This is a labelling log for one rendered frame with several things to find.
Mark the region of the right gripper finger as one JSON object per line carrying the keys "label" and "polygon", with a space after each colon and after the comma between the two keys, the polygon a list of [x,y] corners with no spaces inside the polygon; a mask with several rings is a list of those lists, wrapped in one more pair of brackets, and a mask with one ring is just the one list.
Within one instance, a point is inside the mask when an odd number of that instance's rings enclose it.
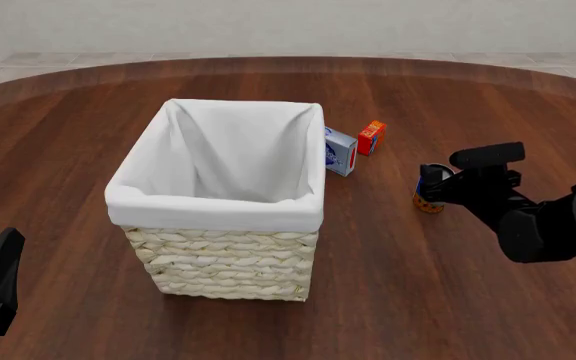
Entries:
{"label": "right gripper finger", "polygon": [[449,190],[440,185],[421,185],[420,197],[432,205],[445,205],[449,198]]}
{"label": "right gripper finger", "polygon": [[455,176],[456,172],[444,164],[421,164],[420,181],[421,182],[442,182]]}

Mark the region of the alphabet soup tin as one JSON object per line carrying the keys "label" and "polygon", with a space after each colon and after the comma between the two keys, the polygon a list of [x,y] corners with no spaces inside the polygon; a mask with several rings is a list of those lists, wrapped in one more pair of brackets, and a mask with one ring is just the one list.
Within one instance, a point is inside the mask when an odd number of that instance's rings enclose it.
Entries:
{"label": "alphabet soup tin", "polygon": [[[431,163],[428,164],[433,170],[439,170],[441,173],[441,180],[446,180],[453,176],[455,172],[444,164],[435,164]],[[428,214],[438,214],[443,211],[445,203],[441,202],[428,202],[421,196],[421,187],[423,185],[422,176],[419,176],[417,186],[415,188],[415,192],[413,194],[413,204],[419,209],[421,212],[425,212]]]}

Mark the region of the white wicker basket, cloth liner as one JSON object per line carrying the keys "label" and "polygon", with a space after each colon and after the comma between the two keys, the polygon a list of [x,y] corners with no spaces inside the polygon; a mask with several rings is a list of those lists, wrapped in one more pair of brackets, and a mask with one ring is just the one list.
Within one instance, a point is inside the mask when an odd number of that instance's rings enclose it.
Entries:
{"label": "white wicker basket, cloth liner", "polygon": [[307,299],[324,217],[318,104],[166,101],[105,188],[162,293]]}

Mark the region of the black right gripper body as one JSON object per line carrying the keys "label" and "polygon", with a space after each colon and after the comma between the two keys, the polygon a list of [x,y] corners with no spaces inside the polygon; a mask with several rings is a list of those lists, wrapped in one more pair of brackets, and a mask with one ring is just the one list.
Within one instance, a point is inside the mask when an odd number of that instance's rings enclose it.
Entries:
{"label": "black right gripper body", "polygon": [[439,185],[439,201],[481,208],[524,204],[524,196],[515,190],[522,176],[506,167],[462,170]]}

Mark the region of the red-orange printed food box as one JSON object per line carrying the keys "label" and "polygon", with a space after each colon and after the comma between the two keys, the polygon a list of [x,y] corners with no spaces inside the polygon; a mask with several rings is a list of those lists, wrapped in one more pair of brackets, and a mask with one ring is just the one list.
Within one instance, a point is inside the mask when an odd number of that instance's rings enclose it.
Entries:
{"label": "red-orange printed food box", "polygon": [[372,121],[358,134],[357,151],[361,155],[371,155],[379,143],[382,142],[387,125],[383,122]]}

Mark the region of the grey-blue printed food box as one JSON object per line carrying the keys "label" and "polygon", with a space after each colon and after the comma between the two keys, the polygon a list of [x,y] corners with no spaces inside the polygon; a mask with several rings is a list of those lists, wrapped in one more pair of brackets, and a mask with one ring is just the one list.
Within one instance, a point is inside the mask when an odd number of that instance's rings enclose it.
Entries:
{"label": "grey-blue printed food box", "polygon": [[326,168],[339,174],[348,176],[355,167],[358,142],[339,131],[325,127],[326,140]]}

